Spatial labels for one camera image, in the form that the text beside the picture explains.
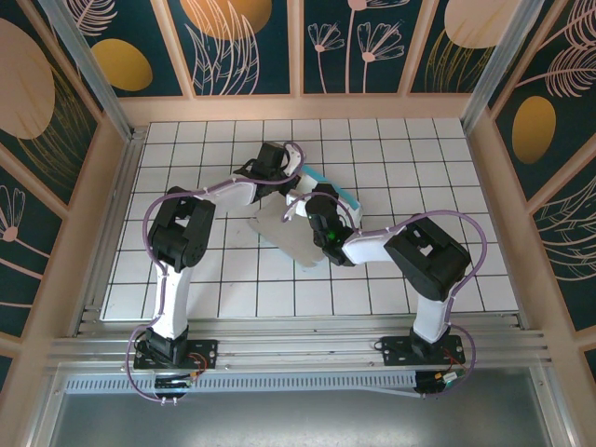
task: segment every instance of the leaf illustration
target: leaf illustration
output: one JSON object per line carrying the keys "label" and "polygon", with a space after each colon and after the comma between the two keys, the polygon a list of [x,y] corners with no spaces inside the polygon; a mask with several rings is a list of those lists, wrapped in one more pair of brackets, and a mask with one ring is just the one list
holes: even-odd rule
{"label": "leaf illustration", "polygon": [[65,1],[82,35],[102,35],[117,14],[115,0]]}
{"label": "leaf illustration", "polygon": [[564,32],[575,48],[596,45],[596,0],[576,0]]}

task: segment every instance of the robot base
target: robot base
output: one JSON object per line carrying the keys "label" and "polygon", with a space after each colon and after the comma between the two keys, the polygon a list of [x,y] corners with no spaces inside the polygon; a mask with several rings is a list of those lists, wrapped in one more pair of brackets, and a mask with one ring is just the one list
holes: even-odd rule
{"label": "robot base", "polygon": [[420,365],[447,365],[451,364],[451,359],[443,354],[443,349],[447,349],[454,359],[460,363],[466,363],[462,339],[459,335],[445,335],[441,337],[431,353],[423,358],[414,352],[412,347],[412,337],[405,335],[402,337],[383,337],[377,342],[377,350],[383,354],[385,366],[420,366]]}
{"label": "robot base", "polygon": [[[215,368],[217,361],[217,340],[187,340],[187,353],[197,353],[205,358],[207,361],[207,369]],[[180,364],[175,365],[166,359],[161,359],[155,353],[151,352],[147,347],[147,343],[143,340],[137,344],[137,353],[134,358],[133,367],[135,370],[196,370],[195,360],[190,357],[185,357],[180,361]]]}

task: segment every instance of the tan circle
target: tan circle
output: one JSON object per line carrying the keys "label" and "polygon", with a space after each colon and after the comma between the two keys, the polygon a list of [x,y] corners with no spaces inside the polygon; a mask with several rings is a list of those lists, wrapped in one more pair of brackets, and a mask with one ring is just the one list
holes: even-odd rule
{"label": "tan circle", "polygon": [[513,153],[521,163],[535,163],[549,149],[556,127],[557,115],[549,100],[528,98],[513,120]]}
{"label": "tan circle", "polygon": [[105,39],[91,49],[108,82],[126,91],[139,91],[153,81],[149,61],[133,45],[120,39]]}
{"label": "tan circle", "polygon": [[[520,0],[449,0],[445,9],[445,32],[459,47],[496,46],[507,29]],[[532,28],[537,15],[526,27]]]}
{"label": "tan circle", "polygon": [[54,113],[52,68],[41,48],[18,26],[0,19],[0,129],[30,140]]}
{"label": "tan circle", "polygon": [[[180,3],[188,19],[203,33],[218,39],[231,39],[233,22],[228,0],[181,0]],[[229,0],[229,3],[240,20],[242,16],[246,17],[255,34],[263,29],[271,17],[271,0]]]}

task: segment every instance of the purple cable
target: purple cable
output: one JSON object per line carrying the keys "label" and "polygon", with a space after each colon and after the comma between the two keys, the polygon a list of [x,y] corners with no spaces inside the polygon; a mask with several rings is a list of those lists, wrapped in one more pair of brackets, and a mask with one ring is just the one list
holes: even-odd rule
{"label": "purple cable", "polygon": [[149,323],[141,324],[141,325],[137,326],[132,331],[132,334],[130,335],[130,338],[129,338],[129,342],[127,344],[127,352],[126,352],[126,358],[125,358],[125,362],[124,362],[124,368],[125,368],[125,371],[127,374],[127,378],[129,379],[130,385],[142,398],[145,398],[145,399],[153,401],[153,402],[159,402],[161,404],[164,404],[166,402],[174,402],[174,403],[176,402],[176,400],[174,400],[174,399],[172,399],[172,400],[168,400],[165,398],[159,399],[158,397],[151,396],[151,395],[143,392],[134,383],[134,380],[132,378],[132,373],[130,372],[130,365],[129,365],[130,347],[132,346],[133,341],[137,337],[137,334],[141,331],[145,331],[145,330],[149,329],[150,327],[152,327],[154,324],[156,324],[159,321],[159,319],[163,315],[164,305],[165,305],[165,301],[166,301],[167,269],[166,269],[166,266],[164,266],[162,263],[160,263],[159,260],[156,258],[156,256],[153,254],[153,251],[151,249],[151,244],[149,242],[149,235],[147,232],[147,227],[149,224],[149,218],[151,216],[151,213],[158,205],[161,205],[166,200],[170,200],[172,198],[186,198],[186,197],[191,197],[191,196],[193,196],[193,197],[204,196],[206,194],[217,192],[218,190],[220,190],[232,183],[284,184],[284,183],[290,182],[291,180],[296,178],[298,173],[302,170],[303,166],[305,165],[306,155],[305,155],[305,152],[302,150],[302,148],[295,142],[284,142],[283,145],[284,145],[284,147],[286,147],[288,145],[292,146],[298,152],[298,154],[300,154],[300,163],[298,163],[298,166],[296,167],[296,169],[293,171],[291,176],[288,177],[287,179],[284,179],[284,180],[254,180],[254,179],[247,179],[247,178],[243,178],[243,179],[232,178],[232,179],[226,180],[224,182],[218,183],[218,184],[212,186],[211,188],[203,188],[203,189],[199,189],[196,191],[184,191],[181,193],[166,194],[166,195],[158,198],[157,200],[155,200],[151,205],[149,205],[147,212],[145,213],[144,217],[142,218],[142,243],[145,247],[145,251],[149,255],[149,258],[151,258],[151,261],[153,262],[153,264],[157,265],[157,267],[161,270],[161,273],[163,275],[163,278],[161,280],[161,287],[160,287],[160,291],[159,291],[159,311],[157,312],[156,317],[153,318],[151,321],[149,321]]}

